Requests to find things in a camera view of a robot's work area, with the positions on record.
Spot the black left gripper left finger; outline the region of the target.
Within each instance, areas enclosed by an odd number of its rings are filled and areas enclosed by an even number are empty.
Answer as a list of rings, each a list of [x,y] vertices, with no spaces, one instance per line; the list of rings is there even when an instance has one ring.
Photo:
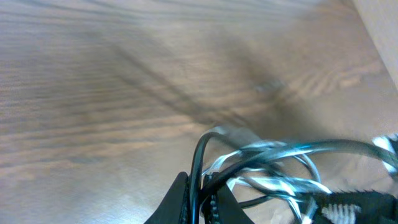
[[[190,221],[189,176],[180,172],[155,212],[144,224],[187,224]]]

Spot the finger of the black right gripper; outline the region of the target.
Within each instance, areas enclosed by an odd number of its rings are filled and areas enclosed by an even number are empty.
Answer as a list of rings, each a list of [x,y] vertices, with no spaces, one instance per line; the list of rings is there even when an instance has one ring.
[[[397,224],[397,198],[391,194],[374,190],[307,194],[298,203],[302,212],[307,211],[310,199],[317,208],[314,223]]]

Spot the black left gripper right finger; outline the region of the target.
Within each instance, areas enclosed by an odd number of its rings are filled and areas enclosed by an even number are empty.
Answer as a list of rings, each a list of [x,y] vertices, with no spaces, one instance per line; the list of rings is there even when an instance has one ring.
[[[201,212],[205,224],[254,224],[226,184],[203,202]]]

